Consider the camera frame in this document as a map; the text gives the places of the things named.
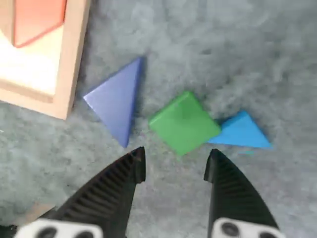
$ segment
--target green square block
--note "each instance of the green square block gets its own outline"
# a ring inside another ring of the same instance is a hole
[[[205,112],[191,92],[171,101],[149,120],[155,131],[179,155],[220,134],[220,126]]]

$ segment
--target wooden tray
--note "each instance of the wooden tray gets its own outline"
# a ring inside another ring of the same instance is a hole
[[[15,48],[0,31],[0,100],[66,119],[73,105],[90,3],[67,0],[64,24],[22,48]]]

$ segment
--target orange shape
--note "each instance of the orange shape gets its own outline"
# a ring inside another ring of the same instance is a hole
[[[64,22],[66,0],[15,0],[13,44],[23,47]]]

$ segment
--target fuzzy rug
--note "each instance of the fuzzy rug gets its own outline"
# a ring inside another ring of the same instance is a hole
[[[139,55],[147,69],[123,149],[82,95]],[[0,224],[35,202],[62,204],[144,145],[147,180],[136,189],[127,237],[206,237],[211,186],[203,175],[212,145],[180,158],[147,125],[190,90],[215,119],[240,109],[252,115],[273,150],[217,148],[253,183],[287,237],[314,237],[316,77],[316,0],[94,0],[69,119],[0,104]]]

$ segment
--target light blue triangle block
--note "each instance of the light blue triangle block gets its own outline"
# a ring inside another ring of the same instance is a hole
[[[246,111],[239,112],[221,125],[221,134],[208,143],[250,147],[272,147],[268,139]]]
[[[84,96],[122,147],[129,143],[143,58],[137,58]]]

